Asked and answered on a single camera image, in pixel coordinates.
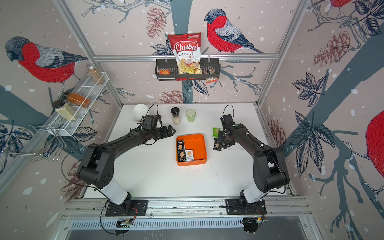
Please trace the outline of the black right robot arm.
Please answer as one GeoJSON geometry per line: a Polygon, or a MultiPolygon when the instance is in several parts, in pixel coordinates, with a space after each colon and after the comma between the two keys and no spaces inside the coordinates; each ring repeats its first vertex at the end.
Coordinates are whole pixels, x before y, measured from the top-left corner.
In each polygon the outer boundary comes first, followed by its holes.
{"type": "Polygon", "coordinates": [[[263,198],[277,189],[290,183],[287,164],[281,148],[271,148],[254,137],[243,124],[236,124],[231,115],[221,117],[223,130],[219,132],[218,141],[231,147],[241,145],[253,157],[253,182],[240,192],[234,207],[229,208],[228,214],[243,213],[245,215],[266,213],[263,198]]]}

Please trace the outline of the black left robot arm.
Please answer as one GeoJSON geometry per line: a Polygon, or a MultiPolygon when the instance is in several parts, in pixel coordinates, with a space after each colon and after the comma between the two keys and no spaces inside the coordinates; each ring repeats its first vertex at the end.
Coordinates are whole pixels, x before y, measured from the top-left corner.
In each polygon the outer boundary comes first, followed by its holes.
{"type": "Polygon", "coordinates": [[[176,130],[171,126],[139,127],[116,140],[104,144],[91,144],[87,147],[77,171],[77,178],[95,187],[107,199],[121,206],[129,201],[126,191],[115,178],[118,161],[128,151],[141,145],[148,145],[150,141],[158,141],[172,137],[176,130]]]}

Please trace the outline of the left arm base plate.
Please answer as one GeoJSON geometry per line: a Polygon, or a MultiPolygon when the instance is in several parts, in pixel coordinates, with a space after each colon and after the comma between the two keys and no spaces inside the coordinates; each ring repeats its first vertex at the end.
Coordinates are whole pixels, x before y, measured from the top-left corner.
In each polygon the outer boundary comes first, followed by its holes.
{"type": "Polygon", "coordinates": [[[146,215],[148,200],[128,200],[122,205],[108,203],[106,217],[142,217],[146,215]]]}

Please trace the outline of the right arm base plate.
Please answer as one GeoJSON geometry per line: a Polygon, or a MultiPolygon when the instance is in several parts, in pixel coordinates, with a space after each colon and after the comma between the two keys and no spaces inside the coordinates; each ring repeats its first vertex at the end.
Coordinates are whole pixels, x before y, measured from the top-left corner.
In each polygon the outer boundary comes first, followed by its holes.
{"type": "Polygon", "coordinates": [[[237,199],[226,199],[223,208],[226,209],[227,215],[266,215],[265,201],[261,200],[256,203],[248,203],[244,197],[237,199]]]}

